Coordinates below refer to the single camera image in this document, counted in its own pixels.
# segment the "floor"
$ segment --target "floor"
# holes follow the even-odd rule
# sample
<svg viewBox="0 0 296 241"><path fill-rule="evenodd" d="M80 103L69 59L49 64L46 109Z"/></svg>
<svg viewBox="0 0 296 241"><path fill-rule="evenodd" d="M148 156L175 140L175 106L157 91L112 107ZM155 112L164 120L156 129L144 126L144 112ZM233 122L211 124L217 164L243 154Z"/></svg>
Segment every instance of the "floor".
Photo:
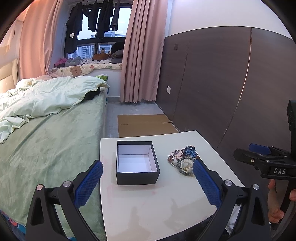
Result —
<svg viewBox="0 0 296 241"><path fill-rule="evenodd" d="M107 104L106 138L118 138L118 115L157 115L163 114L155 103L121 103Z"/></svg>

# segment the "white table top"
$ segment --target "white table top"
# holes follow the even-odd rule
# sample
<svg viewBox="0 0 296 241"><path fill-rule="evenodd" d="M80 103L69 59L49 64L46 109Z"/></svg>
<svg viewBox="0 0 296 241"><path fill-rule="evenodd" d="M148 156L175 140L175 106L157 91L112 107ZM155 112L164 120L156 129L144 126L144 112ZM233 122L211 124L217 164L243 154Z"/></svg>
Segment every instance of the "white table top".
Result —
<svg viewBox="0 0 296 241"><path fill-rule="evenodd" d="M118 140L152 141L160 175L155 185L120 186L116 181ZM210 205L195 177L184 176L168 163L175 149L195 146L210 170L243 186L223 159L197 131L148 137L101 139L102 211L108 241L153 241L184 231L211 216Z"/></svg>

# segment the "clothes hanging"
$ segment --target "clothes hanging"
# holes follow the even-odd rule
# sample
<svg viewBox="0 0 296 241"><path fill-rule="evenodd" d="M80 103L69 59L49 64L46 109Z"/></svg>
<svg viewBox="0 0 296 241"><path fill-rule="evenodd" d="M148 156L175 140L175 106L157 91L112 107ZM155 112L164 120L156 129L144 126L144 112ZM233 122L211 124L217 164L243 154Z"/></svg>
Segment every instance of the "clothes hanging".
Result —
<svg viewBox="0 0 296 241"><path fill-rule="evenodd" d="M88 8L88 4L89 4L89 2L87 1L86 5L82 9L82 12L83 12L84 16L86 16L86 17L89 17L89 14L90 14L90 11L89 11L89 8Z"/></svg>
<svg viewBox="0 0 296 241"><path fill-rule="evenodd" d="M71 10L69 20L66 23L65 53L74 53L77 50L78 32L82 31L82 3L79 2Z"/></svg>
<svg viewBox="0 0 296 241"><path fill-rule="evenodd" d="M104 0L97 24L97 36L104 38L105 32L110 30L110 18L113 16L114 1Z"/></svg>
<svg viewBox="0 0 296 241"><path fill-rule="evenodd" d="M98 4L98 0L96 0L89 13L89 21L88 21L89 30L93 33L96 31L96 21L98 19L98 15L99 15L99 4Z"/></svg>
<svg viewBox="0 0 296 241"><path fill-rule="evenodd" d="M118 18L119 18L119 10L120 10L120 0L118 0L116 8L114 10L114 15L111 21L110 28L113 32L116 32L118 30Z"/></svg>

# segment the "window frame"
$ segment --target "window frame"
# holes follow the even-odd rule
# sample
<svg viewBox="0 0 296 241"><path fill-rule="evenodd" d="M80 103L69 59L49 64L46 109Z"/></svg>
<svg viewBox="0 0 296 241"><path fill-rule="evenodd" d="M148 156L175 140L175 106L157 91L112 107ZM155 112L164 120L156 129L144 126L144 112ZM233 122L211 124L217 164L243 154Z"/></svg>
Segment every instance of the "window frame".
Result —
<svg viewBox="0 0 296 241"><path fill-rule="evenodd" d="M99 5L99 8L100 9L103 7L103 4L102 3L99 3L98 5ZM91 9L92 6L93 6L93 4L82 5L82 9L86 9L86 8ZM133 6L132 3L121 3L120 4L120 8L132 8L132 6ZM94 34L96 35L95 38L79 39L79 40L77 40L77 47L85 46L85 45L94 45L94 53L97 53L100 44L125 42L125 40L126 40L125 37L104 37L104 38L98 38L97 37L97 31L98 30L96 30L96 32L94 32ZM65 53L65 51L64 51L64 58L67 58L67 57L68 57L68 54Z"/></svg>

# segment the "sky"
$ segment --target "sky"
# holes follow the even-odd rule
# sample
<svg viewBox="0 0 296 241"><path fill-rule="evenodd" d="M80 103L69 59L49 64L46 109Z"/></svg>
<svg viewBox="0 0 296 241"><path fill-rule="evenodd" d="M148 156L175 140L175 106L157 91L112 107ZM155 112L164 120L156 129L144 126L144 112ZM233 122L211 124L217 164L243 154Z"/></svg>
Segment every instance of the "sky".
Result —
<svg viewBox="0 0 296 241"><path fill-rule="evenodd" d="M126 34L130 14L131 14L131 8L120 8L118 30L116 31L116 34ZM87 39L87 38L90 38L91 35L95 35L95 34L96 33L92 33L89 30L88 18L83 15L82 31L79 32L78 39Z"/></svg>

